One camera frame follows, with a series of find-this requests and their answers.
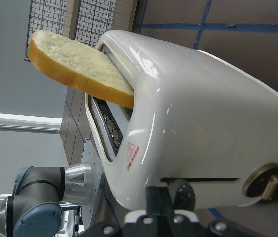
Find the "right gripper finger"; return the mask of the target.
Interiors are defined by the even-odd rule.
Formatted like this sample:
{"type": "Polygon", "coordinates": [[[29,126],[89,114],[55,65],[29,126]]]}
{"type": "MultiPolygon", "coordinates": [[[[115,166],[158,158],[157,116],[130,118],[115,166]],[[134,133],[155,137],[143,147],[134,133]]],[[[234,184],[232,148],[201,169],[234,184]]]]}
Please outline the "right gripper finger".
{"type": "Polygon", "coordinates": [[[148,216],[173,216],[174,208],[167,187],[146,187],[146,212],[148,216]]]}

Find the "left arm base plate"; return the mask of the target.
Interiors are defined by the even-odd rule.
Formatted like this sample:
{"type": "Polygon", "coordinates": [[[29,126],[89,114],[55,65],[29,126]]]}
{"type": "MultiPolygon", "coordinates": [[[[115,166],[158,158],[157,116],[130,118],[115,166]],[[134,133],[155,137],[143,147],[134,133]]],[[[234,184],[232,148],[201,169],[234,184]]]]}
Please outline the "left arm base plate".
{"type": "Polygon", "coordinates": [[[84,172],[84,183],[79,195],[79,206],[84,229],[88,229],[95,222],[102,195],[101,185],[103,185],[105,180],[100,158],[89,139],[84,142],[81,162],[75,166],[84,172]]]}

